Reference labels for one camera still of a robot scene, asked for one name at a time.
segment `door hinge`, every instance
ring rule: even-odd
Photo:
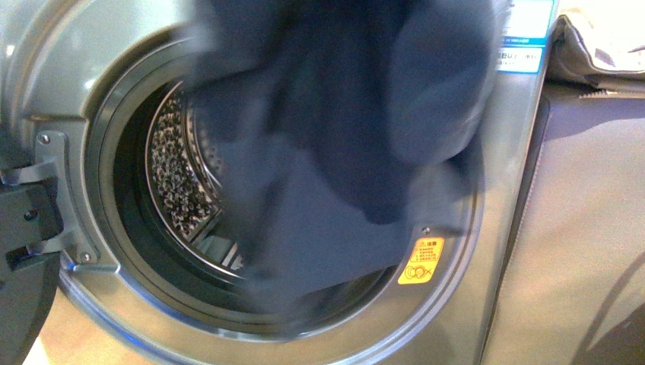
[[[0,172],[6,186],[39,183],[47,188],[49,196],[62,221],[62,232],[38,243],[30,244],[30,254],[45,254],[67,250],[77,262],[91,263],[99,259],[99,252],[85,238],[78,222],[68,181],[68,139],[59,131],[43,131],[36,138],[33,154],[35,164]]]

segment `washing machine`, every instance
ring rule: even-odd
[[[409,237],[415,249],[434,246],[431,278],[422,280],[428,270],[414,251],[316,292],[324,305],[284,341],[277,319],[234,290],[243,257],[218,229],[217,179],[234,167],[203,164],[217,151],[195,144],[184,88],[194,49],[182,29],[192,4],[1,1],[0,362],[26,356],[60,286],[158,363],[478,363],[557,7],[517,0],[518,21],[509,2],[486,4],[500,30],[491,42],[501,45],[506,29],[510,41],[536,43],[530,52],[517,44],[494,51],[495,81],[475,111],[474,138],[418,186],[419,210],[455,213],[441,218],[449,224],[429,218]],[[522,22],[527,14],[534,21]],[[516,20],[504,28],[509,17]]]

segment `washing machine door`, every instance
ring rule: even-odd
[[[0,363],[22,363],[52,306],[60,258],[58,253],[30,255],[31,244],[59,232],[47,188],[15,185],[36,172],[22,151],[0,132]]]

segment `yellow warning label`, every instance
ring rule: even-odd
[[[423,284],[430,281],[439,263],[442,249],[443,238],[441,237],[418,239],[408,265],[401,273],[399,284]]]

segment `gray washing machine body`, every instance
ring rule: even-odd
[[[504,21],[508,3],[490,3]],[[110,157],[137,108],[189,67],[190,49],[172,36],[189,3],[3,0],[0,9],[2,128],[31,163],[54,161],[64,218],[61,234],[31,249],[61,252],[59,285],[101,327],[160,363],[479,362],[543,72],[498,75],[462,155],[472,193],[455,202],[456,219],[468,234],[430,232],[446,237],[433,280],[399,285],[403,262],[356,310],[280,343],[221,325],[229,313],[161,277],[118,219]]]

